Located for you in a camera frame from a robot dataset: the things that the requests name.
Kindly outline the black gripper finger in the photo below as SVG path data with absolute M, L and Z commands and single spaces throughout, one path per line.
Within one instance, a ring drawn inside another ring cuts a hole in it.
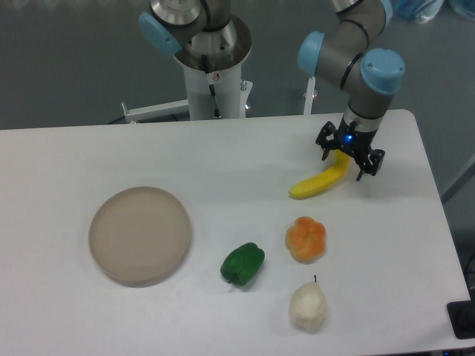
M 328 121 L 320 130 L 315 144 L 318 145 L 323 153 L 321 160 L 325 161 L 330 155 L 330 151 L 334 151 L 340 148 L 340 142 L 335 138 L 337 129 L 331 121 Z
M 381 168 L 384 156 L 385 151 L 382 149 L 370 148 L 368 150 L 357 151 L 353 157 L 359 167 L 356 180 L 360 181 L 365 174 L 374 177 Z

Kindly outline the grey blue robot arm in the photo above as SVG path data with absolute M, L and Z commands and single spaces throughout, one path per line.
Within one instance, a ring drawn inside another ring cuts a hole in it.
M 389 25 L 393 8 L 388 1 L 331 5 L 338 17 L 336 29 L 310 33 L 299 48 L 297 63 L 309 76 L 339 87 L 349 101 L 340 124 L 327 123 L 316 142 L 324 153 L 342 151 L 362 174 L 375 175 L 384 152 L 371 144 L 404 76 L 398 53 L 371 45 Z M 232 14 L 229 1 L 152 1 L 138 23 L 158 51 L 182 66 L 192 119 L 245 114 L 240 75 L 252 37 Z

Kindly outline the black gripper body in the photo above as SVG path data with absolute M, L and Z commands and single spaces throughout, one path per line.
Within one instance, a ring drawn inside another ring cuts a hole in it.
M 343 116 L 336 136 L 341 150 L 353 158 L 382 158 L 382 150 L 371 146 L 381 121 L 382 117 Z

